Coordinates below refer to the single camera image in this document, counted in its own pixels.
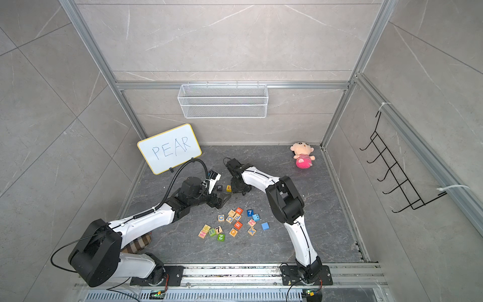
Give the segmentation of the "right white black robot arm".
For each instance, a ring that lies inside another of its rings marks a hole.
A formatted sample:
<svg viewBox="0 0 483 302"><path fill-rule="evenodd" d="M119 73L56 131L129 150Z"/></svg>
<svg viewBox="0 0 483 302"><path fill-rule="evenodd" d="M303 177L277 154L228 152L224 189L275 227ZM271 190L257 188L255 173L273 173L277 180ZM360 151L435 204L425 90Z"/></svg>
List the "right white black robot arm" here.
<svg viewBox="0 0 483 302"><path fill-rule="evenodd" d="M323 264L306 229L304 201L290 177L271 176L236 159L228 159L225 166L235 192L244 195L254 187L267 195L273 216L285 226L292 241L298 279L306 284L315 282Z"/></svg>

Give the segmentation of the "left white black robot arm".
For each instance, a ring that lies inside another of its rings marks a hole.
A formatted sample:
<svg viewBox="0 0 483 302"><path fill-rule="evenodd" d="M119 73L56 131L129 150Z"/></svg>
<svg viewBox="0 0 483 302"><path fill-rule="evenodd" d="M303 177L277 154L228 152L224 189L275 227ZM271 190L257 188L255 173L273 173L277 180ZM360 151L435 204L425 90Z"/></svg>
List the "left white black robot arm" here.
<svg viewBox="0 0 483 302"><path fill-rule="evenodd" d="M113 278L134 279L157 286L164 281L164 263L151 253L127 254L122 250L152 230L174 223L191 208L207 204L220 209L226 198L219 197L215 185L221 175L205 169L205 179L189 177L174 191L171 182L162 201L136 215L106 222L92 221L80 239L72 242L68 272L77 273L94 288Z"/></svg>

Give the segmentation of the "whiteboard with PEAR writing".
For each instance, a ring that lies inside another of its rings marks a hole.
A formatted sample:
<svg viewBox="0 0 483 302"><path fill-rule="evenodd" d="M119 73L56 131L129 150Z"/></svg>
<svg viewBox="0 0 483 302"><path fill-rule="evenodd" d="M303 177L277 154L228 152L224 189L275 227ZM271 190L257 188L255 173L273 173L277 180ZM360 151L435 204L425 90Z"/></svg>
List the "whiteboard with PEAR writing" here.
<svg viewBox="0 0 483 302"><path fill-rule="evenodd" d="M194 130L188 123L141 140L137 147L154 175L202 155Z"/></svg>

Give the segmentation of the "red R block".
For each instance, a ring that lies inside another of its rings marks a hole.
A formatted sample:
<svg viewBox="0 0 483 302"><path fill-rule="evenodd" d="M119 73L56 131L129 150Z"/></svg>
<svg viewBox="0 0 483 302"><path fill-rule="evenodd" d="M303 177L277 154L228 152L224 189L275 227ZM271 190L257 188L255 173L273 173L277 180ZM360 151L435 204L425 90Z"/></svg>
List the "red R block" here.
<svg viewBox="0 0 483 302"><path fill-rule="evenodd" d="M240 223L239 221L237 221L234 225L234 227L237 229L237 230L240 230L242 227L243 227L243 224Z"/></svg>

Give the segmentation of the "pink plush doll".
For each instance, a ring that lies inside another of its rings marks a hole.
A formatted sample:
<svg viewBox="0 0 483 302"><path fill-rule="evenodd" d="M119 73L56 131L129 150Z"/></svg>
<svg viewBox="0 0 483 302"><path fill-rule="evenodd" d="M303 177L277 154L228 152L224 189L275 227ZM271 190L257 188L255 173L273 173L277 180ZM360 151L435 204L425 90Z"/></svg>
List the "pink plush doll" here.
<svg viewBox="0 0 483 302"><path fill-rule="evenodd" d="M315 156L312 156L314 152L314 148L311 147L306 142L297 142L294 143L291 148L291 151L294 152L294 159L296 160L296 166L300 169L309 169L313 166L313 161L315 160Z"/></svg>

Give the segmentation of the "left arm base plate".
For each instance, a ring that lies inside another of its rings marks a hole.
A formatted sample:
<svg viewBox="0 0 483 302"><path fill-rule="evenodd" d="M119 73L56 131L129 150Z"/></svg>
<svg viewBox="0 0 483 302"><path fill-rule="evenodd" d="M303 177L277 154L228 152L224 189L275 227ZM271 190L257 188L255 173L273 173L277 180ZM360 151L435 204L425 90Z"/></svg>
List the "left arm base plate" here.
<svg viewBox="0 0 483 302"><path fill-rule="evenodd" d="M132 278L131 286L180 286L184 266L157 266L145 279Z"/></svg>

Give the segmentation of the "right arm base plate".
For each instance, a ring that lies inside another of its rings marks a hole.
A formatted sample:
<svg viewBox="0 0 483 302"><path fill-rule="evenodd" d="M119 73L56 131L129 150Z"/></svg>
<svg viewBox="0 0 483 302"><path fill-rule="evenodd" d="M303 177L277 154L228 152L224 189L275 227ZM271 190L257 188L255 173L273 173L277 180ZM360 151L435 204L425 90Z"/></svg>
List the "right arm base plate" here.
<svg viewBox="0 0 483 302"><path fill-rule="evenodd" d="M312 270L297 265L281 264L279 269L284 286L312 284L322 284L323 286L333 285L332 273L328 266L320 266Z"/></svg>

